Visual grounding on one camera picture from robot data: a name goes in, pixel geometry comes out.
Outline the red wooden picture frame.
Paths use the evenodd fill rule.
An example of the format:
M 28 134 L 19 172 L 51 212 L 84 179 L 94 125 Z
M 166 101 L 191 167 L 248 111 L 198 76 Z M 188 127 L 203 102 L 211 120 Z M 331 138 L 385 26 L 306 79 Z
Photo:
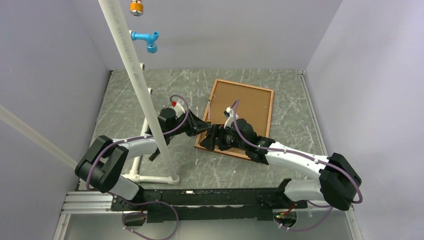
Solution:
M 245 119 L 259 136 L 269 136 L 274 90 L 217 78 L 208 99 L 211 108 L 204 111 L 202 120 L 224 124 L 224 111 L 239 100 L 238 116 Z

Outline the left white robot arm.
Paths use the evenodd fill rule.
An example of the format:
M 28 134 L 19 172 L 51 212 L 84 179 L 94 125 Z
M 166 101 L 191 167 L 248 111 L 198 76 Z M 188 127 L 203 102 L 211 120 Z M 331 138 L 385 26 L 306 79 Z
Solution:
M 157 117 L 165 142 L 179 134 L 197 136 L 211 129 L 209 122 L 183 110 L 177 115 L 176 108 L 166 107 Z M 136 182 L 124 177 L 121 172 L 126 160 L 143 155 L 156 156 L 160 153 L 150 131 L 128 139 L 111 139 L 101 135 L 95 139 L 85 155 L 76 165 L 74 173 L 89 186 L 101 193 L 110 193 L 124 199 L 131 210 L 139 209 L 144 201 L 144 189 Z

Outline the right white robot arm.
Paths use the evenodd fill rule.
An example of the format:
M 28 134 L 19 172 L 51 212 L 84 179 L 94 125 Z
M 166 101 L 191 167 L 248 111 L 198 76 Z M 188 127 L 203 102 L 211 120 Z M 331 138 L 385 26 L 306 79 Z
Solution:
M 213 124 L 200 146 L 213 151 L 238 149 L 256 163 L 293 169 L 309 180 L 285 179 L 275 194 L 276 203 L 287 208 L 298 201 L 325 201 L 331 207 L 347 211 L 352 204 L 361 203 L 361 178 L 348 160 L 339 153 L 316 155 L 287 147 L 272 138 L 257 135 L 245 119 L 225 127 Z

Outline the steel claw hammer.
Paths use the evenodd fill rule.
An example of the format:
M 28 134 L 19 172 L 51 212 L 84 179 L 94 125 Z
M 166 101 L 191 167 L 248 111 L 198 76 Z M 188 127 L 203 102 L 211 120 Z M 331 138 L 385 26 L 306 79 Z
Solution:
M 150 161 L 154 161 L 160 153 L 160 150 L 157 148 L 156 151 L 148 157 L 148 159 Z

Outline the blue pipe fitting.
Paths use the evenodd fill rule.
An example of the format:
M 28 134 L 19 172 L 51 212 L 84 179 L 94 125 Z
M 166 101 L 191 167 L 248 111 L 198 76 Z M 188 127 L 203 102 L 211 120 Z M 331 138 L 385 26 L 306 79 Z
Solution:
M 156 44 L 156 41 L 159 38 L 159 33 L 157 31 L 154 31 L 151 34 L 148 33 L 137 33 L 135 31 L 130 30 L 129 31 L 130 37 L 132 41 L 144 41 L 146 50 L 150 54 L 154 54 L 158 51 L 158 46 Z

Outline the orange pipe fitting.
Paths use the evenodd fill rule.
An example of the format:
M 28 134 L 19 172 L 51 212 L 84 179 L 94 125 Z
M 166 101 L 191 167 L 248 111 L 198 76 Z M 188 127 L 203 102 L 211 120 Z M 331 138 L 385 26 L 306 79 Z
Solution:
M 129 12 L 136 17 L 140 17 L 144 14 L 144 5 L 142 0 L 131 0 L 129 4 Z

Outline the white PVC pipe stand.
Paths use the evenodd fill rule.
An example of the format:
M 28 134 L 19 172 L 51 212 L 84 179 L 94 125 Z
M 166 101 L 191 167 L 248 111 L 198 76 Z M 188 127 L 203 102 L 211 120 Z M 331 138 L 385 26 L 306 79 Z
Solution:
M 133 41 L 129 34 L 129 28 L 121 4 L 118 0 L 100 0 L 98 3 L 112 34 L 124 67 L 128 73 L 137 99 L 144 112 L 146 121 L 150 126 L 154 139 L 157 142 L 158 148 L 169 172 L 168 177 L 149 176 L 146 182 L 176 185 L 180 182 L 180 177 L 176 172 L 173 161 L 171 160 L 170 153 L 160 128 L 156 111 L 143 75 L 143 70 L 140 66 Z M 77 162 L 74 159 L 65 154 L 53 143 L 40 135 L 37 131 L 3 106 L 0 107 L 0 119 L 55 156 L 61 162 L 71 167 L 71 169 L 74 170 L 77 167 Z

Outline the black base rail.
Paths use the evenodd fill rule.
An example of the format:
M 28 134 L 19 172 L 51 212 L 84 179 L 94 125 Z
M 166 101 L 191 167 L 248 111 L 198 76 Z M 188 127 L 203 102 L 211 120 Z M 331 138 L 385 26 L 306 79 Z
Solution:
M 114 197 L 111 211 L 143 212 L 148 223 L 165 221 L 256 219 L 271 221 L 278 211 L 305 209 L 277 188 L 146 189 L 137 205 Z

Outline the aluminium extrusion frame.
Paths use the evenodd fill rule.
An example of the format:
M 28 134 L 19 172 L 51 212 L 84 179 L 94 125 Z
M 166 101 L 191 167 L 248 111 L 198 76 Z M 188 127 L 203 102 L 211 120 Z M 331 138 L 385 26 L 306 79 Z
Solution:
M 53 240 L 64 240 L 72 215 L 126 214 L 132 211 L 112 211 L 114 197 L 98 191 L 69 191 L 61 207 Z M 345 212 L 353 240 L 363 240 L 361 229 L 352 206 Z

